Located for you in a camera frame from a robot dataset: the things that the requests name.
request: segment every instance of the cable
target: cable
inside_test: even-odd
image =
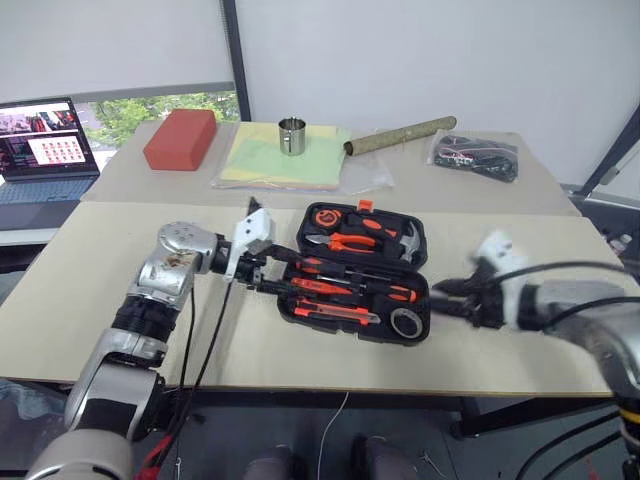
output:
[[[488,283],[489,285],[498,285],[499,283],[510,280],[512,278],[522,277],[523,275],[530,275],[532,273],[544,272],[547,270],[555,270],[558,268],[596,268],[600,270],[609,270],[611,272],[619,272],[631,275],[630,272],[619,265],[613,265],[611,263],[605,262],[592,262],[590,260],[572,260],[568,262],[542,263],[540,265],[534,265],[533,267],[514,270],[512,272],[490,278],[488,280]]]
[[[327,436],[327,432],[329,431],[329,428],[331,428],[331,425],[333,424],[333,422],[335,422],[336,418],[338,418],[338,415],[342,413],[344,406],[347,404],[348,398],[349,398],[349,392],[345,393],[344,400],[342,400],[342,405],[340,405],[340,408],[338,408],[336,413],[333,414],[333,417],[331,417],[331,420],[329,420],[329,423],[327,423],[327,426],[324,427],[324,432],[322,433],[322,440],[320,440],[320,451],[318,452],[318,474],[317,474],[316,480],[320,480],[320,465],[322,464],[322,450],[324,448],[324,439]]]
[[[580,313],[583,310],[588,310],[590,308],[596,307],[604,307],[606,305],[618,305],[621,303],[640,303],[640,297],[610,297],[601,298],[600,300],[593,300],[592,302],[581,303],[580,305],[568,308],[567,310],[557,314],[555,317],[552,317],[545,328],[553,327],[565,318],[575,315],[576,313]]]
[[[191,350],[191,338],[193,337],[193,329],[196,324],[196,294],[194,284],[191,284],[191,322],[189,323],[189,333],[187,334],[187,344],[184,348],[184,357],[182,358],[182,371],[180,372],[180,384],[178,386],[178,401],[182,403],[182,395],[184,394],[184,379],[187,376],[187,363],[189,362],[189,351]],[[176,438],[176,461],[173,465],[173,478],[176,478],[176,466],[180,460],[180,435]]]
[[[569,430],[568,432],[563,433],[559,437],[554,438],[549,443],[543,445],[538,450],[533,452],[533,454],[527,459],[526,462],[524,462],[524,464],[522,465],[522,467],[518,471],[518,475],[516,475],[516,480],[522,480],[524,478],[525,473],[527,473],[529,468],[531,468],[531,465],[533,465],[533,463],[538,458],[540,458],[546,452],[548,452],[549,450],[554,448],[556,445],[559,445],[562,442],[564,442],[565,440],[568,440],[571,437],[575,437],[576,435],[578,435],[578,434],[580,434],[580,433],[582,433],[582,432],[584,432],[586,430],[590,430],[590,429],[592,429],[594,427],[597,427],[598,425],[601,425],[601,424],[603,424],[605,422],[608,422],[609,420],[613,420],[614,418],[617,418],[618,416],[619,416],[619,413],[617,411],[609,413],[608,415],[603,415],[602,417],[596,418],[595,420],[592,420],[591,422],[585,423],[584,425],[580,425],[579,427],[574,428],[573,430]]]
[[[621,436],[620,432],[612,433],[611,435],[609,435],[608,437],[603,438],[599,442],[596,442],[596,443],[594,443],[592,445],[589,445],[586,448],[583,448],[578,453],[574,453],[569,458],[567,458],[564,462],[562,462],[560,465],[558,465],[556,468],[551,470],[551,472],[549,472],[547,474],[547,476],[543,478],[543,480],[553,480],[560,473],[562,473],[564,470],[566,470],[568,467],[570,467],[571,465],[576,463],[581,458],[586,457],[590,453],[593,453],[596,450],[599,450],[602,447],[606,447],[610,443],[615,442],[618,438],[620,438],[620,436]]]
[[[196,382],[191,388],[191,392],[189,393],[189,397],[185,405],[182,407],[182,411],[180,413],[179,419],[173,430],[168,430],[167,435],[164,438],[168,438],[167,444],[162,449],[162,451],[158,454],[153,462],[154,467],[160,467],[164,460],[167,458],[167,454],[171,450],[174,442],[176,441],[176,437],[184,427],[185,422],[187,421],[187,416],[189,415],[189,409],[191,408],[191,404],[193,403],[193,398],[195,397],[196,390],[200,387],[200,383],[202,382],[202,378],[204,377],[204,372],[207,370],[207,365],[209,364],[209,359],[211,358],[211,353],[213,352],[213,347],[218,338],[218,333],[220,332],[220,326],[222,325],[222,319],[224,318],[224,312],[227,309],[227,302],[229,301],[229,294],[231,293],[231,286],[233,283],[230,283],[227,286],[227,290],[225,291],[224,298],[222,300],[222,307],[220,308],[220,313],[218,314],[218,322],[216,324],[216,328],[213,332],[213,336],[211,337],[211,342],[209,343],[209,348],[207,349],[207,353],[202,362],[202,366],[200,367],[200,372],[198,373],[198,377],[196,378]]]

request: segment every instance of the paper roll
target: paper roll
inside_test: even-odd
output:
[[[398,143],[408,142],[416,138],[428,137],[438,130],[451,130],[456,126],[456,117],[442,117],[428,122],[416,123],[409,127],[398,128],[388,132],[376,133],[368,137],[357,138],[345,142],[344,150],[347,155],[361,155],[363,153],[378,150],[379,148],[390,147]]]

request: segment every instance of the laptop screen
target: laptop screen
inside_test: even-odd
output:
[[[0,174],[7,179],[98,173],[70,98],[0,104]]]

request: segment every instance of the table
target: table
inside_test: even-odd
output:
[[[276,241],[294,246],[303,211],[270,213]],[[469,274],[467,255],[496,227],[509,232],[532,263],[616,261],[591,223],[580,217],[408,213],[425,225],[430,259],[421,273],[430,283]],[[0,376],[75,381],[163,223],[193,221],[228,237],[243,216],[240,207],[81,203],[0,309]],[[273,262],[267,276],[276,276],[282,268]],[[639,291],[632,280],[616,273],[581,269],[538,278],[552,277],[607,279],[624,285],[630,294]],[[223,294],[220,276],[197,277],[197,341],[188,382],[195,377]],[[189,315],[186,307],[160,369],[170,384],[178,380]],[[330,335],[289,324],[280,318],[273,297],[239,285],[210,365],[203,382],[207,387],[609,395],[592,358],[561,340],[506,329],[474,330],[459,319],[434,314],[431,335],[418,346],[369,343],[350,334]]]
[[[246,206],[248,190],[214,189],[211,179],[233,141],[234,129],[221,124],[200,168],[195,172],[151,170],[142,149],[160,122],[144,123],[111,159],[83,201],[151,202],[189,205]],[[579,216],[551,174],[516,133],[485,133],[487,138],[515,144],[520,153],[520,177],[504,184],[480,175],[424,165],[431,138],[407,142],[361,157],[383,162],[396,187],[358,196],[259,190],[253,192],[271,208],[305,208],[330,197],[340,203],[367,198],[379,208],[397,211],[513,213]]]

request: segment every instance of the stainless steel cup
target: stainless steel cup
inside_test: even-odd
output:
[[[280,127],[280,151],[285,155],[300,155],[304,152],[304,128],[307,124],[296,117],[285,118]]]

